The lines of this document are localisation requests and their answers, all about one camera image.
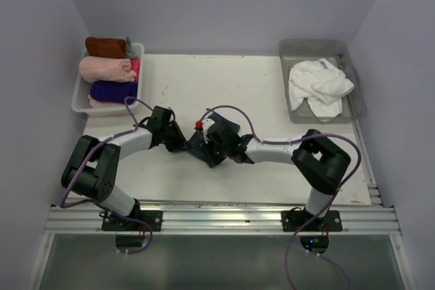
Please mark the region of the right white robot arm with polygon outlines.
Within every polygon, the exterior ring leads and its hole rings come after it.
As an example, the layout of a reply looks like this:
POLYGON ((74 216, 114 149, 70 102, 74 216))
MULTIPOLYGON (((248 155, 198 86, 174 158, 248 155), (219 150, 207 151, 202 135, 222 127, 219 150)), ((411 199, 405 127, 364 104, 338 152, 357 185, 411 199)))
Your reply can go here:
POLYGON ((226 158, 237 164, 272 162, 295 166, 311 186, 302 221, 309 230, 327 222, 331 199, 337 193, 350 163, 350 156, 318 130, 310 129, 299 139, 257 140, 239 136, 227 123, 210 118, 196 123, 203 132, 201 147, 212 166, 226 158))

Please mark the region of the brown rust towel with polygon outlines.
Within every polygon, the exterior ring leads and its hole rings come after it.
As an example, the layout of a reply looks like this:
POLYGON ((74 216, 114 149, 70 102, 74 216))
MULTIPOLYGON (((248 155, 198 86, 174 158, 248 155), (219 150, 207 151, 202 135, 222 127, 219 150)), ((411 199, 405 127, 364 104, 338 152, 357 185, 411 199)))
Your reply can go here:
POLYGON ((101 58, 127 58, 127 44, 124 39, 88 37, 85 46, 90 56, 101 58))

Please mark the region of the blue grey towel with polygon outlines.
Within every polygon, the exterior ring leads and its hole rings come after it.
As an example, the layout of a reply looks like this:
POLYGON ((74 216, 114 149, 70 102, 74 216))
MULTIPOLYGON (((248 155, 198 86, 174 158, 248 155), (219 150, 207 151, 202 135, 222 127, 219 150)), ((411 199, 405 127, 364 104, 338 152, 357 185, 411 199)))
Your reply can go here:
MULTIPOLYGON (((241 127, 231 122, 230 120, 226 119, 222 115, 216 113, 213 111, 211 114, 207 116, 207 118, 210 118, 214 122, 225 122, 230 126, 230 128, 234 132, 239 132, 241 127)), ((193 155, 195 158, 204 161, 209 168, 213 168, 217 165, 219 165, 225 157, 223 156, 217 156, 217 158, 212 158, 206 150, 201 146, 201 143, 204 142, 204 136, 202 130, 196 130, 194 134, 190 137, 190 139, 187 141, 187 143, 184 146, 184 149, 191 155, 193 155)))

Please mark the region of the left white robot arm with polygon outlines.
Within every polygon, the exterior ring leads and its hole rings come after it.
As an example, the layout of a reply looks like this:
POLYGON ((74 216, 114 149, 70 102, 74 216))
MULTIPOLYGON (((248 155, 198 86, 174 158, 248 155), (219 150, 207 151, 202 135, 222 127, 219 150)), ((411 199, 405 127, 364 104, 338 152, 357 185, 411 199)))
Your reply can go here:
POLYGON ((98 139, 79 138, 61 177, 66 193, 84 196, 118 214, 117 222, 125 230, 139 227, 141 213, 137 201, 116 186, 120 160, 137 152, 164 145, 170 153, 179 151, 186 139, 171 109, 155 106, 149 117, 136 122, 132 129, 98 139))

